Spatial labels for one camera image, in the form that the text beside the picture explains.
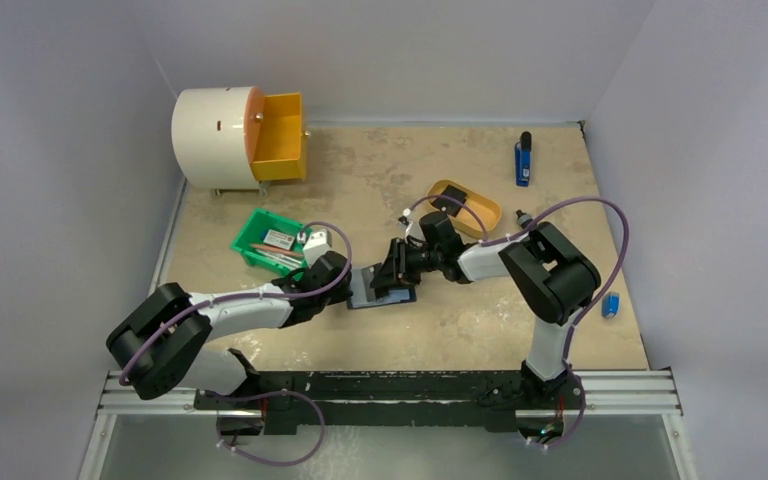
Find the blue leather card holder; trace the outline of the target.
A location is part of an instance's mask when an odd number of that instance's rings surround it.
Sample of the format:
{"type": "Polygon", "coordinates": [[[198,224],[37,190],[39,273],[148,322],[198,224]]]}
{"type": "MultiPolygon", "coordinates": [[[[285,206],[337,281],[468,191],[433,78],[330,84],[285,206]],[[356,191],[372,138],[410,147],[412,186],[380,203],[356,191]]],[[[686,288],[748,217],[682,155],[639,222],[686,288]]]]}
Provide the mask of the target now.
{"type": "Polygon", "coordinates": [[[380,266],[380,263],[376,263],[351,270],[350,296],[346,301],[349,310],[378,308],[417,301],[417,295],[413,287],[389,288],[384,293],[378,293],[372,287],[372,280],[380,266]]]}

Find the black card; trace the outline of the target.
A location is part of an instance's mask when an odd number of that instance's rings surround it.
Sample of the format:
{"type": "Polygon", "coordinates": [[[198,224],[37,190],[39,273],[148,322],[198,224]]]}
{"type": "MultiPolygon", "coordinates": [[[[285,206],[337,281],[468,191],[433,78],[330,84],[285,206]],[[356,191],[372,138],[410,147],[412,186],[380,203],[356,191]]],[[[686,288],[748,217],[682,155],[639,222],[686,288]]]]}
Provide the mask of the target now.
{"type": "Polygon", "coordinates": [[[450,216],[457,216],[466,199],[467,193],[465,191],[448,185],[441,193],[441,197],[436,200],[436,206],[450,216]]]}

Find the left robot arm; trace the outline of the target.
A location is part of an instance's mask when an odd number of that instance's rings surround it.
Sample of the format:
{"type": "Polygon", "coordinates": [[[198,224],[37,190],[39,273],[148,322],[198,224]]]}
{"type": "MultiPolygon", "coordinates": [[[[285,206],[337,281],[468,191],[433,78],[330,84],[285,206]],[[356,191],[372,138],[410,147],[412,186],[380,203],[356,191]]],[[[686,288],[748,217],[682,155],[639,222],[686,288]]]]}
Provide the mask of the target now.
{"type": "Polygon", "coordinates": [[[350,295],[350,263],[329,251],[312,265],[260,287],[224,294],[186,292],[161,285],[109,334],[106,348],[122,370],[120,383],[143,400],[176,387],[218,393],[232,408],[257,399],[257,374],[244,354],[206,344],[258,329],[310,321],[350,295]]]}

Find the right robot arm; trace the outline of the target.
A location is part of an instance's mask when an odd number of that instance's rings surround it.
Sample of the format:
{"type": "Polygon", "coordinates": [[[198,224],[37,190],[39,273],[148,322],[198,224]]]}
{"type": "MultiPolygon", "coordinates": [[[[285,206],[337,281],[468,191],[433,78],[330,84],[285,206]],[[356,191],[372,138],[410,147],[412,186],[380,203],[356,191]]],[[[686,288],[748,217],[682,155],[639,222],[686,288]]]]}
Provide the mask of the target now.
{"type": "Polygon", "coordinates": [[[439,272],[458,284],[511,278],[536,318],[522,364],[521,392],[536,407],[556,399],[568,377],[565,348],[573,317],[584,311],[601,283],[597,268],[549,222],[493,246],[465,243],[443,212],[424,215],[419,227],[422,239],[392,239],[385,260],[363,269],[367,297],[379,300],[413,288],[426,272],[439,272]]]}

